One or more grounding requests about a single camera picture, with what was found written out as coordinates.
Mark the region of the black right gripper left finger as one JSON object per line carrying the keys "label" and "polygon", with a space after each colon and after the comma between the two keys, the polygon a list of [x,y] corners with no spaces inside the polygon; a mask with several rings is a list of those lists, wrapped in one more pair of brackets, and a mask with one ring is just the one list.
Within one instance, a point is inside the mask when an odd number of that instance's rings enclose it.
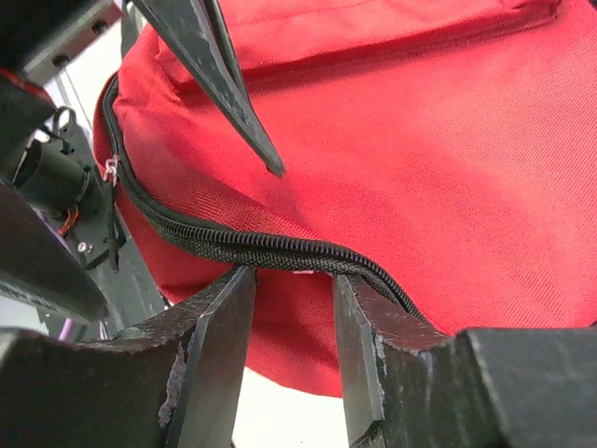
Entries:
{"label": "black right gripper left finger", "polygon": [[234,268],[108,341],[1,332],[5,447],[228,447],[256,275]]}

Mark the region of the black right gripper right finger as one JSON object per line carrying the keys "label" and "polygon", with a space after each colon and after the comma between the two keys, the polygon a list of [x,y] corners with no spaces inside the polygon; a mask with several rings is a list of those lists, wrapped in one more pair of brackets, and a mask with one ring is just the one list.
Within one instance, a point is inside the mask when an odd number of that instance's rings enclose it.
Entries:
{"label": "black right gripper right finger", "polygon": [[339,276],[335,325],[353,447],[592,447],[595,329],[450,337]]}

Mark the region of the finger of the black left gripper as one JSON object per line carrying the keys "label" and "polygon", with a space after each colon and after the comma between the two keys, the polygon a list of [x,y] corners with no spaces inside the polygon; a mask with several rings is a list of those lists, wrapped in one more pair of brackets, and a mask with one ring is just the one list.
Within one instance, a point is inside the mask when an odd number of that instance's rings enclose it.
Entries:
{"label": "finger of the black left gripper", "polygon": [[217,1],[141,0],[134,3],[266,168],[285,166],[253,108]]}

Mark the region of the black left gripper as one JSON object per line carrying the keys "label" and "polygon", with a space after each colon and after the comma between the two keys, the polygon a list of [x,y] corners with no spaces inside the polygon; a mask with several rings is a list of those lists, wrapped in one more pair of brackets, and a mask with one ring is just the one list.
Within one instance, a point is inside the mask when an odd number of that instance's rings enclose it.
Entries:
{"label": "black left gripper", "polygon": [[117,21],[115,1],[1,3],[1,176],[55,111],[44,86]]}

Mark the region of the red backpack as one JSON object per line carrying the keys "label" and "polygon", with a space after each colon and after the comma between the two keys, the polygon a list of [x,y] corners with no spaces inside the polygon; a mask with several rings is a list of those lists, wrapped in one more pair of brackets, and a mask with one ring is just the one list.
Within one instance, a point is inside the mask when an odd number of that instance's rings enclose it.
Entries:
{"label": "red backpack", "polygon": [[596,319],[587,1],[226,1],[269,174],[152,29],[118,70],[126,161],[161,204],[346,246],[438,330]]}

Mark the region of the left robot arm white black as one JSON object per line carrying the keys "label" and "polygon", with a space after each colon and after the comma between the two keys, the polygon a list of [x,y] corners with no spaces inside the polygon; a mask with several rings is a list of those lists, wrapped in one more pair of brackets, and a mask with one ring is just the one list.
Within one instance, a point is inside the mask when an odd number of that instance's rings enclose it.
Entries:
{"label": "left robot arm white black", "polygon": [[[274,175],[283,161],[253,109],[216,1],[141,1],[144,17]],[[119,17],[112,1],[5,1],[1,5],[1,287],[12,299],[90,322],[107,303],[83,267],[35,213],[88,197],[90,172],[59,154],[36,183],[27,144],[53,115],[44,85]]]}

